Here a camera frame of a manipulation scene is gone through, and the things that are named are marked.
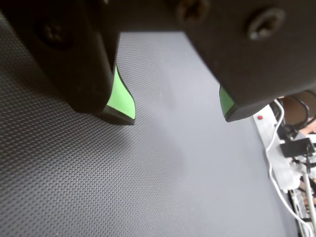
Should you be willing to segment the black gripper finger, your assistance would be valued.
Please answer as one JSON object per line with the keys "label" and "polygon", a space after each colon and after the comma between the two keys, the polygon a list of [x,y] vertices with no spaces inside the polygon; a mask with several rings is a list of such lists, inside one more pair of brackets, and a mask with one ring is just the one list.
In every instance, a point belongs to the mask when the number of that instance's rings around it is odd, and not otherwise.
{"label": "black gripper finger", "polygon": [[221,86],[228,122],[316,82],[313,0],[180,0],[177,18]]}
{"label": "black gripper finger", "polygon": [[102,0],[3,0],[5,16],[70,107],[133,125],[135,102],[102,38]]}

